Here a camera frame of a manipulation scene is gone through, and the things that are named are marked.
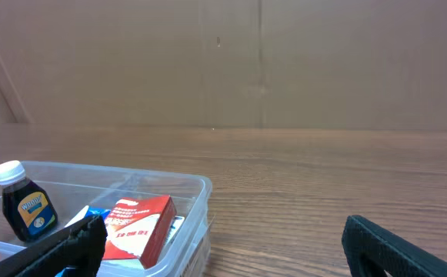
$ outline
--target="storage bin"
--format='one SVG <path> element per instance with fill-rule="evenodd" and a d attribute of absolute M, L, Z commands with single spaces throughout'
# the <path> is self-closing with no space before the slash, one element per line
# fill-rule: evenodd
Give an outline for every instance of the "storage bin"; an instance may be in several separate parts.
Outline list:
<path fill-rule="evenodd" d="M 85 205 L 111 209 L 121 197 L 146 199 L 170 195 L 185 221 L 150 269 L 102 262 L 98 276 L 200 275 L 208 258 L 208 198 L 212 183 L 203 176 L 57 162 L 22 162 L 27 176 L 48 193 L 62 229 Z M 15 236 L 2 214 L 0 186 L 0 261 L 32 243 Z"/>

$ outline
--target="table surface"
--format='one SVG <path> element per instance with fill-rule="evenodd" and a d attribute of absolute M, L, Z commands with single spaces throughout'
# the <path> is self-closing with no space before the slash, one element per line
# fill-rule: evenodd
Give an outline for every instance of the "table surface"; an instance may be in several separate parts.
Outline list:
<path fill-rule="evenodd" d="M 0 125 L 11 159 L 209 177 L 207 276 L 347 276 L 348 215 L 447 261 L 447 133 Z"/>

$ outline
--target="wooden table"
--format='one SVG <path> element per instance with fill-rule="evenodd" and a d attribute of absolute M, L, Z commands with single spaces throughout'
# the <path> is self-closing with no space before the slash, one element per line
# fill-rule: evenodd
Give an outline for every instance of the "wooden table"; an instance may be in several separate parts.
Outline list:
<path fill-rule="evenodd" d="M 347 276 L 364 215 L 447 261 L 447 133 L 0 125 L 0 162 L 208 176 L 207 276 Z"/>

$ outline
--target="wood grain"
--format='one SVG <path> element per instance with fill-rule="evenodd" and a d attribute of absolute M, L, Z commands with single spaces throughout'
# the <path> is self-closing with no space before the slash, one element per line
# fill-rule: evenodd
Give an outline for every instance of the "wood grain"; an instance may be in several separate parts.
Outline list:
<path fill-rule="evenodd" d="M 206 276 L 348 276 L 354 214 L 447 261 L 447 133 L 10 124 L 9 159 L 208 176 Z"/>

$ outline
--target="bottle cap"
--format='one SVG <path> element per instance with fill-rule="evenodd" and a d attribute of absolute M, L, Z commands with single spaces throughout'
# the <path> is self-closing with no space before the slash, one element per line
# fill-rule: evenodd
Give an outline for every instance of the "bottle cap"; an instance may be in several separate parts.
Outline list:
<path fill-rule="evenodd" d="M 0 165 L 0 185 L 11 185 L 25 177 L 25 169 L 20 161 L 10 161 Z"/>

